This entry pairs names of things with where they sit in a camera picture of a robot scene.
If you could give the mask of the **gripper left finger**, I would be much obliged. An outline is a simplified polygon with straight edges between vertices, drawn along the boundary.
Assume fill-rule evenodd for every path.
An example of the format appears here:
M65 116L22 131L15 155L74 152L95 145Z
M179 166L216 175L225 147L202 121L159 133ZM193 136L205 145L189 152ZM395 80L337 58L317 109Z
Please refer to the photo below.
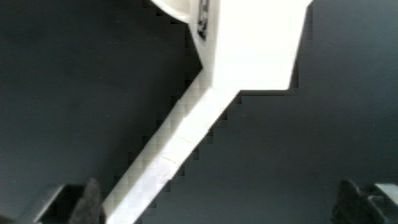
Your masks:
M100 183L51 187L24 211L17 224L106 224Z

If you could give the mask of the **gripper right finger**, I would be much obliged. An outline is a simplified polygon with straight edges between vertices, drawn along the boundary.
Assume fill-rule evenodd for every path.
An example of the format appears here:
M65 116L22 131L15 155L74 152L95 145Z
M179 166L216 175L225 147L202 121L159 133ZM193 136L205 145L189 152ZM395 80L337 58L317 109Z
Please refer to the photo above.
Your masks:
M398 224L398 184L360 187L344 180L333 208L333 224Z

